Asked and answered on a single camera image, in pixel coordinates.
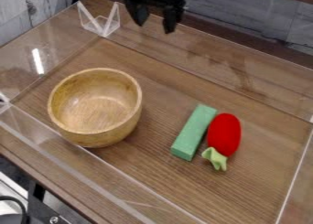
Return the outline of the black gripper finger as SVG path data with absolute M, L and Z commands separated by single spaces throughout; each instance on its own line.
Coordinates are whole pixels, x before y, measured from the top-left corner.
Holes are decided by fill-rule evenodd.
M 176 24 L 182 20 L 183 5 L 167 5 L 163 9 L 163 31 L 170 34 L 175 31 Z
M 148 19 L 150 11 L 148 7 L 136 0 L 124 1 L 127 11 L 135 23 L 142 27 Z

